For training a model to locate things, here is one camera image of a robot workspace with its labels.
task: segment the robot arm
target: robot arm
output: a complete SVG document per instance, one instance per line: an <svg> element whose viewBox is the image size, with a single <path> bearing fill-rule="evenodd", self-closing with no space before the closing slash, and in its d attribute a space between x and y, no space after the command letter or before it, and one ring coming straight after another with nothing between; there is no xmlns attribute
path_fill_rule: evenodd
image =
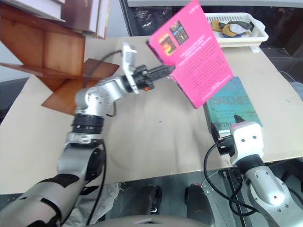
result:
<svg viewBox="0 0 303 227"><path fill-rule="evenodd" d="M64 223L83 187L102 172L106 155L99 146L103 141L102 127L108 107L129 93L153 89L153 81L174 70L170 66L152 70L147 70L146 66L135 68L135 53L134 47L124 44L125 76L107 78L77 93L72 131L68 133L58 161L58 175L37 183L2 210L0 226L60 226ZM231 134L234 141L231 163L250 180L248 194L252 205L267 219L270 227L303 226L302 210L286 185L261 159L260 126L253 122L238 123L232 126Z"/></svg>
<svg viewBox="0 0 303 227"><path fill-rule="evenodd" d="M135 53L134 47L124 44L125 76L112 76L77 93L72 131L68 133L58 161L58 175L37 183L2 210L0 226L60 226L64 223L83 187L102 172L106 156L104 148L99 146L108 108L129 93L153 89L155 80L169 76L174 70L170 66L152 70L147 70L146 66L135 68Z"/></svg>
<svg viewBox="0 0 303 227"><path fill-rule="evenodd" d="M262 161L264 155L261 127L255 122L231 126L234 153L231 164L249 180L251 204L265 217L270 227L303 226L303 211L296 205L286 186Z"/></svg>

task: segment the wooden board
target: wooden board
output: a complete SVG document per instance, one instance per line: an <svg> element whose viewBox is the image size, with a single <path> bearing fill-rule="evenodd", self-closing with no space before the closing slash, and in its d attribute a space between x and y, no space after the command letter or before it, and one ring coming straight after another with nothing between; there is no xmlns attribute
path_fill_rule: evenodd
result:
<svg viewBox="0 0 303 227"><path fill-rule="evenodd" d="M81 77L83 75L84 48L84 37L46 31L43 66Z"/></svg>
<svg viewBox="0 0 303 227"><path fill-rule="evenodd" d="M116 64L88 59L83 67L84 77L88 76L93 69L95 70L92 73L92 77L88 80L86 87L92 87L96 85L100 79L112 76L118 68L119 65ZM81 79L67 79L42 103L42 106L69 115L74 115L76 109L76 104L74 102L75 95L83 88L84 77L81 77Z"/></svg>
<svg viewBox="0 0 303 227"><path fill-rule="evenodd" d="M104 79L113 75L118 68L119 65L89 58L83 66L83 76L87 77L92 73L90 78Z"/></svg>
<svg viewBox="0 0 303 227"><path fill-rule="evenodd" d="M27 65L19 65L19 64L8 64L8 63L1 63L1 66L8 67L14 70L19 70L22 72L27 72L30 74L34 74L38 77L45 77L45 78L63 78L63 79L76 79L79 78L78 76L57 71L57 70L52 70L48 68L43 68L43 67L35 67L35 66L27 66Z"/></svg>
<svg viewBox="0 0 303 227"><path fill-rule="evenodd" d="M42 66L43 37L42 30L1 17L0 39L23 64Z"/></svg>
<svg viewBox="0 0 303 227"><path fill-rule="evenodd" d="M7 67L44 77L52 91L66 78L82 77L84 36L6 4L0 12L0 39L24 64Z"/></svg>
<svg viewBox="0 0 303 227"><path fill-rule="evenodd" d="M87 87L92 87L98 81L90 80ZM76 104L74 102L76 93L83 88L83 80L66 80L51 96L42 103L42 106L69 115L74 115Z"/></svg>

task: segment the beige table surface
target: beige table surface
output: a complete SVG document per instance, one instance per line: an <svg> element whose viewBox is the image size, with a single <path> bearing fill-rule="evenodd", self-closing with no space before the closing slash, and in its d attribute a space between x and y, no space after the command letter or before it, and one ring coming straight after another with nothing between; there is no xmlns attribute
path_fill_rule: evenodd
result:
<svg viewBox="0 0 303 227"><path fill-rule="evenodd" d="M146 47L147 37L87 39L85 59L100 59L129 42L138 50L137 65L159 61ZM223 52L239 76L263 123L265 162L303 156L303 102L263 52L247 47ZM119 55L112 60L120 64ZM155 89L130 94L106 118L107 183L199 171L214 143L202 109L193 109L177 85L162 79ZM51 91L32 76L0 126L0 193L20 193L56 175L72 116L41 106ZM229 157L214 152L209 169L228 167ZM91 184L100 184L100 178Z"/></svg>

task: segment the black cable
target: black cable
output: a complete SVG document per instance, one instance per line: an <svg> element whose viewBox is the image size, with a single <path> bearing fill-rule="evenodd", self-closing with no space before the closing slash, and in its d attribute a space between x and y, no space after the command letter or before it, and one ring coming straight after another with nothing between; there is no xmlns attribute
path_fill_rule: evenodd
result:
<svg viewBox="0 0 303 227"><path fill-rule="evenodd" d="M302 199L302 197L294 189L288 188L288 190L290 192L292 192L297 197L297 199L300 201L300 203L303 205L303 199Z"/></svg>
<svg viewBox="0 0 303 227"><path fill-rule="evenodd" d="M104 149L104 172L103 172L103 178L102 178L102 183L100 185L100 189L99 189L98 195L96 197L96 201L94 203L93 209L91 210L91 212L89 214L89 218L87 219L87 222L86 222L87 226L89 225L89 223L91 221L91 218L93 217L93 214L94 214L95 209L97 207L97 204L98 204L98 201L100 199L101 193L103 191L104 182L105 182L105 176L106 176L106 147L105 147L105 143L104 143L103 140L102 140L102 145L103 145L103 149Z"/></svg>
<svg viewBox="0 0 303 227"><path fill-rule="evenodd" d="M211 180L209 179L208 177L208 174L207 174L207 160L208 160L208 157L209 155L212 153L213 149L215 149L217 147L217 144L213 144L209 150L207 151L206 155L205 155L205 158L204 158L204 163L203 163L203 172L204 172L204 176L205 176L205 179L207 180L207 182L209 183L209 185L219 194L221 195L223 198L227 199L228 201L231 201L231 202L234 202L240 206L243 206L243 207L246 207L252 211L255 211L255 212L258 212L254 207L250 206L250 205L247 205L245 203L242 203L242 202L239 202L239 201L236 201L236 200L232 200L230 197L228 197L227 195L225 195L224 193L222 193L219 189L216 188L216 186L211 182Z"/></svg>
<svg viewBox="0 0 303 227"><path fill-rule="evenodd" d="M106 116L108 116L108 117L114 117L115 115L116 115L116 103L114 102L114 113L113 113L113 115L106 114Z"/></svg>
<svg viewBox="0 0 303 227"><path fill-rule="evenodd" d="M114 55L114 54L116 54L116 53L122 53L122 50L118 50L118 51L111 52L111 53L105 55L105 56L100 60L101 62L100 62L97 66L95 66L95 67L89 72L89 74L85 77L85 79L84 79L84 84L83 84L83 88L86 88L87 83L88 83L88 81L89 81L89 78L93 75L94 71L100 66L100 64L102 64L102 62L104 62L105 59L109 58L110 56L112 56L112 55Z"/></svg>
<svg viewBox="0 0 303 227"><path fill-rule="evenodd" d="M243 186L243 182L239 182L239 186L237 187L237 189L235 190L235 192L232 194L231 196L231 199L233 200L236 195L241 191L241 188ZM246 216L249 216L249 215L252 215L254 213L256 213L254 210L250 211L250 212L247 212L247 213L239 213L238 211L236 211L233 206L232 206L232 201L229 201L229 207L230 209L232 210L232 212L240 217L246 217Z"/></svg>
<svg viewBox="0 0 303 227"><path fill-rule="evenodd" d="M290 57L290 55L287 53L287 50L285 50L283 48L278 49L278 52L283 54L283 55L286 55L287 57Z"/></svg>

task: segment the teal book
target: teal book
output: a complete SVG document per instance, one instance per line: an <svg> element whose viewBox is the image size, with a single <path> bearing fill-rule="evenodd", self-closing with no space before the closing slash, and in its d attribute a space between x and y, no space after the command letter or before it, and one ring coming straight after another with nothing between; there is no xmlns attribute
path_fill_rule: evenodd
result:
<svg viewBox="0 0 303 227"><path fill-rule="evenodd" d="M216 92L204 105L208 128L215 124L220 136L230 133L230 126L235 124L234 115L246 121L262 123L252 106L239 77L233 77L224 87Z"/></svg>

